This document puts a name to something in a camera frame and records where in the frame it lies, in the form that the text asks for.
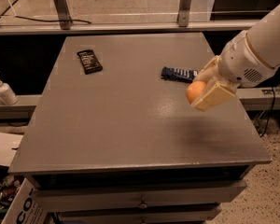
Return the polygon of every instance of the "table drawer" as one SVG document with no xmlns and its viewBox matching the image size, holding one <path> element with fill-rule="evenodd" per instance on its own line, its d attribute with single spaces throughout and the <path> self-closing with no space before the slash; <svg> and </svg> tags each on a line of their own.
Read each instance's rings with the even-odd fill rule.
<svg viewBox="0 0 280 224">
<path fill-rule="evenodd" d="M 246 187 L 244 180 L 112 189 L 46 190 L 35 200 L 49 212 L 231 202 Z"/>
<path fill-rule="evenodd" d="M 61 221 L 81 224 L 157 224 L 190 223 L 213 219 L 221 208 L 219 205 L 187 205 L 152 207 L 147 210 L 116 209 L 60 213 Z"/>
</svg>

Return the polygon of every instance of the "gray table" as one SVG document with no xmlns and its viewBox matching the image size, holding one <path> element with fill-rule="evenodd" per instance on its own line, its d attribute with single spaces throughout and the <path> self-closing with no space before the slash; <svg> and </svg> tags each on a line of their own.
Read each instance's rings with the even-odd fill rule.
<svg viewBox="0 0 280 224">
<path fill-rule="evenodd" d="M 95 51 L 102 72 L 84 75 L 77 56 L 83 49 Z M 87 189 L 95 200 L 105 188 L 109 194 L 117 189 L 114 192 L 130 195 L 148 189 L 195 190 L 206 185 L 216 193 L 213 188 L 233 192 L 241 187 L 234 198 L 245 188 L 241 179 L 246 173 L 271 161 L 242 104 L 234 98 L 197 111 L 186 99 L 188 84 L 160 78 L 164 66 L 201 69 L 213 56 L 201 33 L 67 37 L 9 171 L 33 181 L 42 190 L 39 201 L 51 211 L 81 209 L 61 208 L 60 200 L 56 204 L 50 197 L 62 194 L 52 189 L 61 189 L 66 197 L 70 189 L 76 197 Z M 218 201 L 196 197 L 182 204 Z M 82 206 L 133 207 L 92 204 Z"/>
</svg>

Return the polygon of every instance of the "pump bottle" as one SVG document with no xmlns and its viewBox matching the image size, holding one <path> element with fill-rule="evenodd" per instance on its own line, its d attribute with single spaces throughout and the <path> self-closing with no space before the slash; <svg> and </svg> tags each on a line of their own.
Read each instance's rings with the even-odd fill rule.
<svg viewBox="0 0 280 224">
<path fill-rule="evenodd" d="M 18 97 L 10 86 L 0 80 L 0 98 L 5 105 L 14 105 L 18 101 Z"/>
</svg>

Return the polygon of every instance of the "floor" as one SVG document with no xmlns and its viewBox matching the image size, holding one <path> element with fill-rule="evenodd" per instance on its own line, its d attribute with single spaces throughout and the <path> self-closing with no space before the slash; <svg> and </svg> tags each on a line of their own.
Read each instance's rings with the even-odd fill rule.
<svg viewBox="0 0 280 224">
<path fill-rule="evenodd" d="M 153 0 L 154 2 L 151 4 L 148 2 L 150 0 L 120 0 L 119 4 L 114 4 L 112 1 L 86 0 L 82 2 L 81 0 L 69 0 L 69 9 L 71 14 L 79 19 L 91 19 L 91 21 L 96 22 L 135 22 L 142 20 L 174 21 L 178 8 L 177 0 L 166 0 L 167 2 L 162 2 L 162 5 L 160 5 L 159 0 Z M 122 13 L 127 11 L 127 4 L 131 5 L 128 9 L 131 11 L 130 16 L 123 16 Z M 17 15 L 21 16 L 36 14 L 43 19 L 56 16 L 51 0 L 19 0 L 14 7 Z M 0 14 L 6 8 L 7 1 L 0 0 Z M 90 8 L 95 11 L 91 17 L 88 15 L 88 9 Z M 160 18 L 162 11 L 165 11 L 166 14 L 163 14 L 165 16 Z M 9 10 L 7 15 L 12 15 L 13 12 Z M 146 16 L 139 16 L 141 13 L 146 13 Z M 23 24 L 31 21 L 18 21 L 12 17 L 4 17 L 0 22 Z M 0 125 L 0 132 L 3 133 L 24 133 L 25 130 L 26 126 Z M 254 168 L 245 178 L 248 183 L 247 189 L 232 203 L 222 204 L 222 212 L 214 220 L 208 221 L 207 224 L 280 224 L 280 111 L 272 112 L 272 118 L 262 140 L 272 156 L 272 163 Z"/>
</svg>

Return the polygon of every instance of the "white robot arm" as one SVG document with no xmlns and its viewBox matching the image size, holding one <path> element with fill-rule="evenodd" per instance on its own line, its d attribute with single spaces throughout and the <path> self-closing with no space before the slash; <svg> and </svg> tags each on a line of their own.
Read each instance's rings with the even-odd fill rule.
<svg viewBox="0 0 280 224">
<path fill-rule="evenodd" d="M 279 67 L 280 5 L 204 67 L 187 89 L 188 100 L 197 109 L 209 109 L 234 97 L 239 86 L 254 87 L 273 77 Z"/>
</svg>

